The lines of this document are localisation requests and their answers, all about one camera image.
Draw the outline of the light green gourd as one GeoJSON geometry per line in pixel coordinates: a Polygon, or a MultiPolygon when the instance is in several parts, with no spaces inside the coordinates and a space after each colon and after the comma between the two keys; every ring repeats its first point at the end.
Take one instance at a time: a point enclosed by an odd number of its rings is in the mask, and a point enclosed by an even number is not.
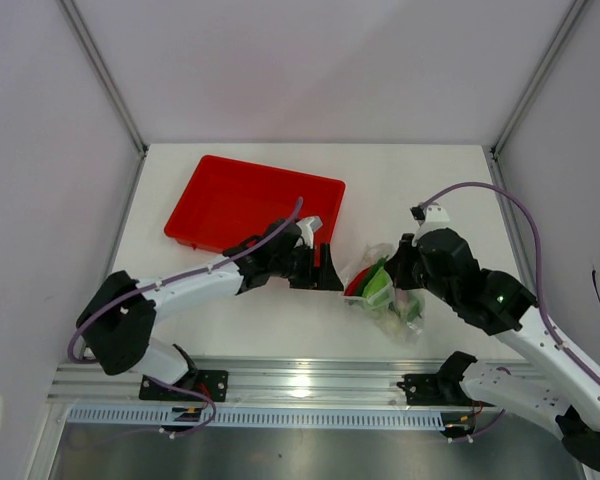
{"type": "Polygon", "coordinates": [[[393,302],[393,281],[383,266],[377,268],[359,297],[362,307],[368,311],[383,309],[393,302]]]}

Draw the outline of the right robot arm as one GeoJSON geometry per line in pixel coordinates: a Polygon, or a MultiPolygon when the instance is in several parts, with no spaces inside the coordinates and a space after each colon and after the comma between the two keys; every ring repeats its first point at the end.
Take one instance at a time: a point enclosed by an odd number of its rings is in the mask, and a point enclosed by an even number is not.
{"type": "Polygon", "coordinates": [[[443,228],[402,236],[386,267],[402,290],[424,289],[465,323],[525,358],[547,381],[541,388],[475,356],[456,351],[430,375],[431,396],[420,381],[399,382],[409,403],[459,406],[471,400],[500,407],[554,435],[581,464],[600,472],[600,368],[558,345],[559,329],[544,323],[536,297],[515,277],[479,266],[468,243],[443,228]]]}

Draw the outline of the purple eggplant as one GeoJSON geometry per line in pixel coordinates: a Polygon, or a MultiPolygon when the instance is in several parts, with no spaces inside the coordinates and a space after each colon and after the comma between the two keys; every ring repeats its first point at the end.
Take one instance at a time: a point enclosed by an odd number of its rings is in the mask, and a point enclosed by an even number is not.
{"type": "Polygon", "coordinates": [[[396,290],[392,305],[396,315],[406,318],[409,312],[409,293],[403,290],[396,290]]]}

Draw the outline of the red chili pepper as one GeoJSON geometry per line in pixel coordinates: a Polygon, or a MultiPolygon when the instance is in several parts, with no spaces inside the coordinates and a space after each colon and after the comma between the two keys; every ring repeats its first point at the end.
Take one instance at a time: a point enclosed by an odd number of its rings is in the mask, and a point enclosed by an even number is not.
{"type": "Polygon", "coordinates": [[[371,268],[367,267],[356,274],[356,276],[351,280],[351,282],[347,285],[344,295],[346,297],[356,297],[357,291],[360,289],[360,285],[363,283],[364,279],[369,274],[371,268]]]}

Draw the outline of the clear zip top bag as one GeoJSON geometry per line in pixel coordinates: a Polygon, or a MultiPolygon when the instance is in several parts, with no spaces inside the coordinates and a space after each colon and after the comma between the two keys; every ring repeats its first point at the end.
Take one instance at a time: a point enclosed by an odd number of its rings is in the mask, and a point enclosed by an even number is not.
{"type": "Polygon", "coordinates": [[[395,252],[389,243],[367,245],[340,273],[342,298],[394,343],[414,344],[423,332],[425,299],[394,285],[386,265],[395,252]]]}

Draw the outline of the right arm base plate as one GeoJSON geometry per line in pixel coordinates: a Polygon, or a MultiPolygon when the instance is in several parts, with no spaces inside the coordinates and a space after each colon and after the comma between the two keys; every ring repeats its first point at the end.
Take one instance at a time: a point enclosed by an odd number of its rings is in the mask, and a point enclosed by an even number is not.
{"type": "Polygon", "coordinates": [[[471,406],[472,400],[460,387],[461,376],[439,371],[435,374],[405,374],[396,386],[409,406],[471,406]]]}

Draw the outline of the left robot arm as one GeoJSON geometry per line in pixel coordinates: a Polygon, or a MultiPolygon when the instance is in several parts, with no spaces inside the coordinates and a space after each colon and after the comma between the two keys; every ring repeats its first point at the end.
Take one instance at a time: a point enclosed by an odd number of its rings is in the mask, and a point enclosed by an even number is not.
{"type": "Polygon", "coordinates": [[[78,317],[76,336],[105,374],[139,373],[172,398],[187,399],[198,369],[182,347],[154,337],[155,325],[207,300],[263,287],[272,277],[292,289],[343,291],[329,244],[315,238],[320,227],[317,217],[280,219],[206,265],[170,277],[139,280],[114,272],[78,317]]]}

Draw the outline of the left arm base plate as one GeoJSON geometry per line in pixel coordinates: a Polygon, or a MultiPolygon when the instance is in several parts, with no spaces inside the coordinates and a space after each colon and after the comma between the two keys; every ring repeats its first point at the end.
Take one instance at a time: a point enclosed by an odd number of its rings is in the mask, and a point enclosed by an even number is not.
{"type": "MultiPolygon", "coordinates": [[[[196,374],[187,374],[176,384],[176,388],[202,394],[213,402],[224,402],[229,385],[229,372],[226,370],[198,370],[196,374]]],[[[142,377],[139,399],[144,401],[194,401],[189,394],[176,392],[158,385],[147,376],[142,377]]]]}

